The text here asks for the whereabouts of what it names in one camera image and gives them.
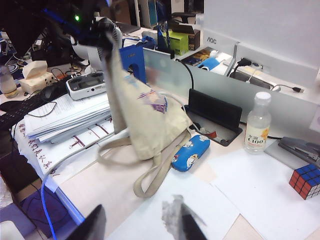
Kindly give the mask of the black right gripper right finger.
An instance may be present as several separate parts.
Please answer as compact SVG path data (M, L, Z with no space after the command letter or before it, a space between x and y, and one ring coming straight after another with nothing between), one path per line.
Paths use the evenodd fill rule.
M180 207L182 229L187 240L207 240L205 234L202 232L196 223L191 211L187 205L182 203Z

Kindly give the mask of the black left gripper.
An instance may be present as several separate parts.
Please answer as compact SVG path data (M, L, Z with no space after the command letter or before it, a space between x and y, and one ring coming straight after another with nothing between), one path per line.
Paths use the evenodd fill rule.
M94 17L92 7L45 7L41 14L55 23L65 35L70 35L81 45L112 49L113 43L106 35L112 31L112 21L107 17Z

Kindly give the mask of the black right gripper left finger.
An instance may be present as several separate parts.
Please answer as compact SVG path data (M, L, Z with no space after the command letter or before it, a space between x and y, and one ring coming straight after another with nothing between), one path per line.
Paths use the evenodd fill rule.
M66 238L67 240L103 240L106 229L106 213L99 204L85 220Z

